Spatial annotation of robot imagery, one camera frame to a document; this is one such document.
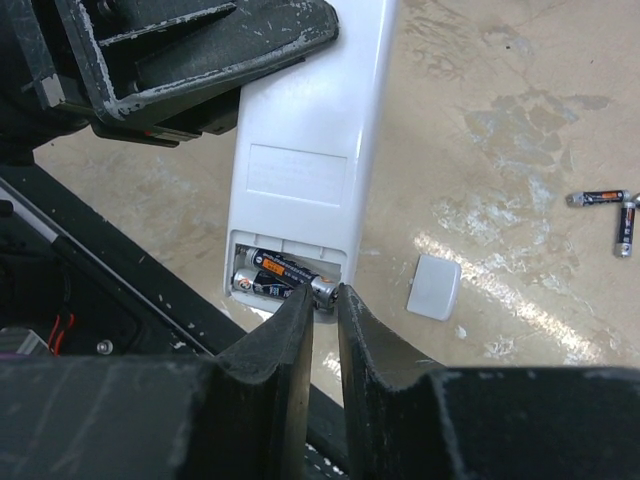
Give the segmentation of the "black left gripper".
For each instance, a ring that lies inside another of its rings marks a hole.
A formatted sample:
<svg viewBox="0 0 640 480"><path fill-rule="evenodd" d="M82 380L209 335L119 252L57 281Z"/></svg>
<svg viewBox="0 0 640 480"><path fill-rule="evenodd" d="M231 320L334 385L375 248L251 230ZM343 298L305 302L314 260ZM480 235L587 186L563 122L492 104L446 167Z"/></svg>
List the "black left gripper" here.
<svg viewBox="0 0 640 480"><path fill-rule="evenodd" d="M236 125L238 87L338 36L326 1L4 1L1 145L85 126L167 147L220 135Z"/></svg>

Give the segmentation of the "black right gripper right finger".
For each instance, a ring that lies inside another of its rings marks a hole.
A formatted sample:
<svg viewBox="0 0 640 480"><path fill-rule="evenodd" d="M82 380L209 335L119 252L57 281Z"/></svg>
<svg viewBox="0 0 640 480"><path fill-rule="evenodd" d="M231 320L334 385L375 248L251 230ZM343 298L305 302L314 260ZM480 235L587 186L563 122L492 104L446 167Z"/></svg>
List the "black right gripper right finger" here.
<svg viewBox="0 0 640 480"><path fill-rule="evenodd" d="M635 479L639 373L445 367L338 299L353 479Z"/></svg>

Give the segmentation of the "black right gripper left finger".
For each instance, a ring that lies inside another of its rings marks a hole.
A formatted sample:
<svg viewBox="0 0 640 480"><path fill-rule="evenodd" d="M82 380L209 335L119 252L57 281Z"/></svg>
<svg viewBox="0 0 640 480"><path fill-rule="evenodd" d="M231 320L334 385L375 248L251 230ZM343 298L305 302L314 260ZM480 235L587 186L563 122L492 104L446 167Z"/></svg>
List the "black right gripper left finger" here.
<svg viewBox="0 0 640 480"><path fill-rule="evenodd" d="M297 288L212 358L3 361L2 477L302 478L312 303Z"/></svg>

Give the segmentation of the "white battery cover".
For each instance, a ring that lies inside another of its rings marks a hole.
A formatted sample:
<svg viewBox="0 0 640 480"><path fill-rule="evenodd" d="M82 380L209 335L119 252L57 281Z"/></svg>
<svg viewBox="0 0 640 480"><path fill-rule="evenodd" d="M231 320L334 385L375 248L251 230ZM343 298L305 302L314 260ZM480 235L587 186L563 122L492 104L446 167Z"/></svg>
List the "white battery cover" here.
<svg viewBox="0 0 640 480"><path fill-rule="evenodd" d="M436 321L447 321L454 309L461 266L451 260L422 254L411 283L406 309Z"/></svg>

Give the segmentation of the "black AAA battery inserted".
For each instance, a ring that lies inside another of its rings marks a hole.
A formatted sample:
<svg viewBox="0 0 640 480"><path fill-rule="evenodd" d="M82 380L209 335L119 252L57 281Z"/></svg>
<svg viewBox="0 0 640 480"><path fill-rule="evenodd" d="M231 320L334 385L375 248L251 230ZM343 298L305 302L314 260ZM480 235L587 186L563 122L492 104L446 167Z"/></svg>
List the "black AAA battery inserted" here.
<svg viewBox="0 0 640 480"><path fill-rule="evenodd" d="M267 272L248 268L235 272L232 287L240 292L277 300L288 299L295 290ZM337 300L337 285L317 276L311 282L311 288L314 293L314 307L318 310L332 310Z"/></svg>
<svg viewBox="0 0 640 480"><path fill-rule="evenodd" d="M246 261L250 266L270 273L282 281L291 280L295 283L311 283L319 276L318 273L269 250L249 248L246 251Z"/></svg>

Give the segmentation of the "white remote control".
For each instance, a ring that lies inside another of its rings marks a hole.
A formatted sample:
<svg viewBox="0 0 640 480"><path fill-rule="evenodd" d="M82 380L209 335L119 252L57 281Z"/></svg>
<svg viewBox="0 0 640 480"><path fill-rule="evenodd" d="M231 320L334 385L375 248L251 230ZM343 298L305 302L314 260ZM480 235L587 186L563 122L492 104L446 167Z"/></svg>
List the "white remote control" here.
<svg viewBox="0 0 640 480"><path fill-rule="evenodd" d="M241 92L223 288L267 312L280 301L233 283L244 247L290 256L337 283L355 277L398 5L334 9L339 35L329 48Z"/></svg>

